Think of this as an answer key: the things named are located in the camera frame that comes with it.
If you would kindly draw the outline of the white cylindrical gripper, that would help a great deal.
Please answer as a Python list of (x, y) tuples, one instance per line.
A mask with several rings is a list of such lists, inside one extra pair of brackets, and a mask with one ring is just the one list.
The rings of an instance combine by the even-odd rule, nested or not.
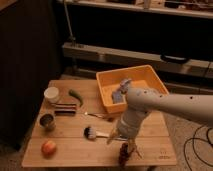
[(149, 115), (148, 111), (137, 111), (133, 108), (127, 108), (117, 121), (117, 130), (112, 130), (106, 141), (109, 145), (118, 133), (128, 139), (128, 153), (136, 149), (135, 138), (139, 133), (142, 121)]

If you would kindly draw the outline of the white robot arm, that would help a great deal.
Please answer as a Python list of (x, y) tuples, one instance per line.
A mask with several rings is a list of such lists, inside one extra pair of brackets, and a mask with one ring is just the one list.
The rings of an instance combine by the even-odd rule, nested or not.
[(154, 89), (129, 88), (126, 103), (127, 108), (109, 134), (107, 143), (123, 136), (129, 151), (137, 148), (135, 138), (152, 111), (162, 111), (213, 127), (213, 95), (161, 94)]

